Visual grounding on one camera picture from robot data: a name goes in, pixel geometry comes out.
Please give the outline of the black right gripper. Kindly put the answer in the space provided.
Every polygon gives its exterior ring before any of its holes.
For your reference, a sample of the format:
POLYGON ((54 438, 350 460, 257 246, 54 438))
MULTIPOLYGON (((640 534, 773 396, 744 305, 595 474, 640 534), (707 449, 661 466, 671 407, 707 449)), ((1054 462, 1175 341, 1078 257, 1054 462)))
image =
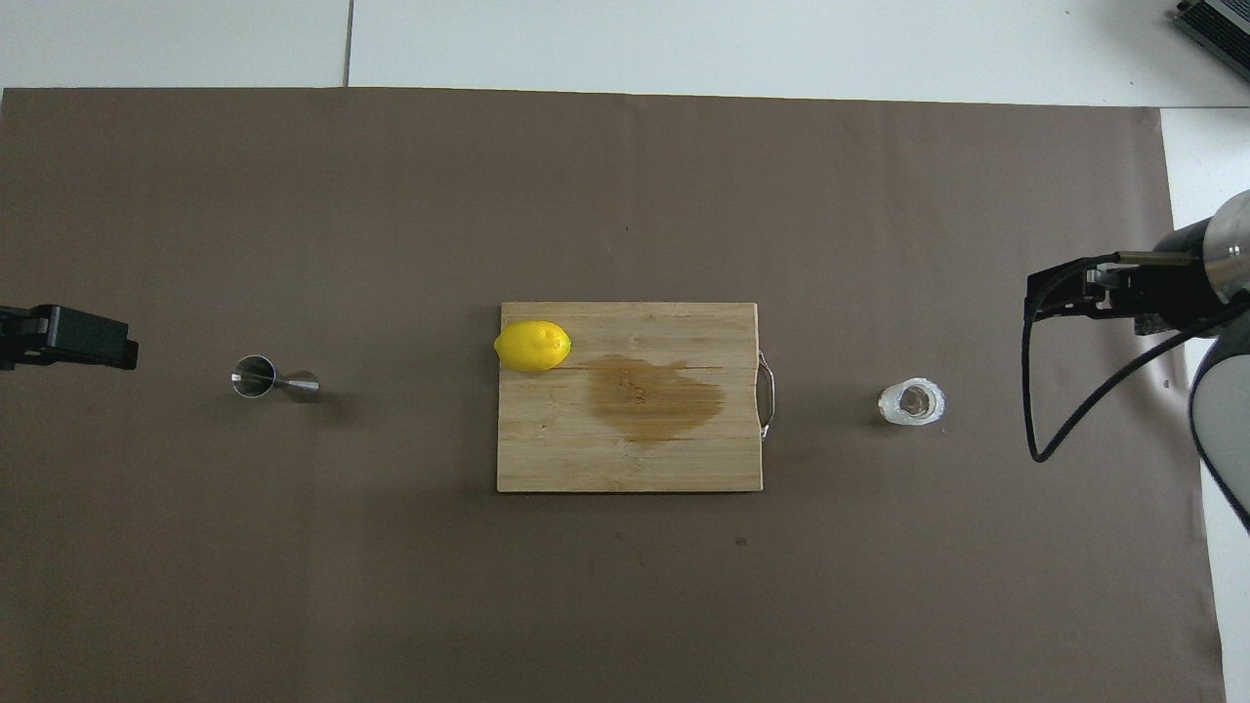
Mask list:
POLYGON ((1025 320, 1132 315, 1135 333, 1164 333, 1222 311, 1199 256, 1134 256, 1138 270, 1100 269, 1111 264, 1112 256, 1082 256, 1029 275, 1025 320))

